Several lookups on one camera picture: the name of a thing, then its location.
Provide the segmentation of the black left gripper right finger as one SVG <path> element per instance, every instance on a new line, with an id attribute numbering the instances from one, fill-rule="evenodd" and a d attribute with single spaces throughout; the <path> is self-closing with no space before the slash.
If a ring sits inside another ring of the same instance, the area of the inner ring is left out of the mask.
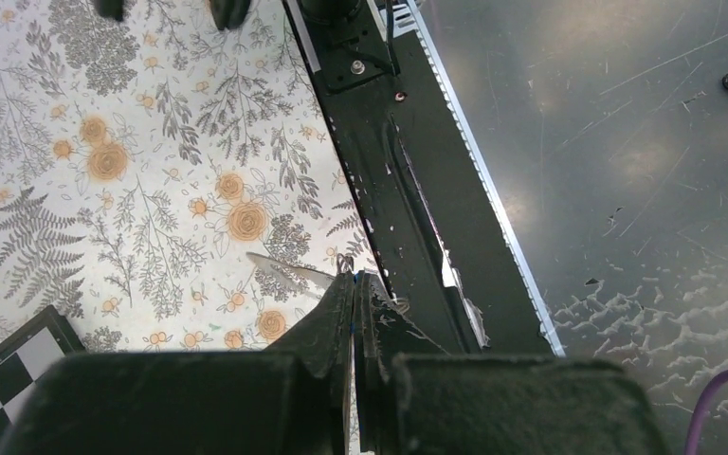
<path id="1" fill-rule="evenodd" d="M 643 389 L 595 359 L 452 355 L 355 274 L 355 388 L 374 454 L 665 454 Z"/>

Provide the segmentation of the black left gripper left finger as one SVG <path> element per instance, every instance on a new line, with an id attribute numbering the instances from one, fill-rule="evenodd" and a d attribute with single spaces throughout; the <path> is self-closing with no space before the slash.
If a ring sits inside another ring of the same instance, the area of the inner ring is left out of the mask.
<path id="1" fill-rule="evenodd" d="M 260 351 L 66 356 L 0 454 L 344 454 L 354 287 L 337 275 Z"/>

